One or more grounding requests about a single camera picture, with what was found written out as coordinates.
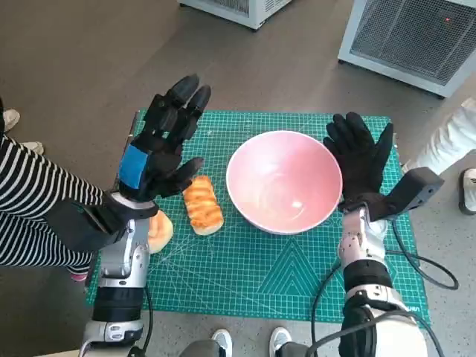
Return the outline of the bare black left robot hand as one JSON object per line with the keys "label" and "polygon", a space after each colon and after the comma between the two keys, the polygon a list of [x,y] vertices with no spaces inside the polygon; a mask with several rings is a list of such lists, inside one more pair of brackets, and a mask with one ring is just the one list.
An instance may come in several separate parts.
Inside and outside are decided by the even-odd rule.
{"label": "bare black left robot hand", "polygon": [[144,115],[144,128],[123,154],[118,190],[136,202],[180,194],[203,165],[201,157],[183,164],[184,142],[197,130],[211,96],[197,74],[180,79],[166,94],[156,94]]}

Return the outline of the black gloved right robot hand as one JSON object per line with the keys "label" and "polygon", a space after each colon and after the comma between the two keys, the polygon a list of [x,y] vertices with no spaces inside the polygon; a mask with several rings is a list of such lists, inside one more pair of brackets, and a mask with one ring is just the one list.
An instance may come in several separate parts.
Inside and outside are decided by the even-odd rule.
{"label": "black gloved right robot hand", "polygon": [[393,124],[374,140],[361,115],[333,115],[324,146],[335,156],[343,179],[344,204],[378,202],[383,172],[393,146]]}

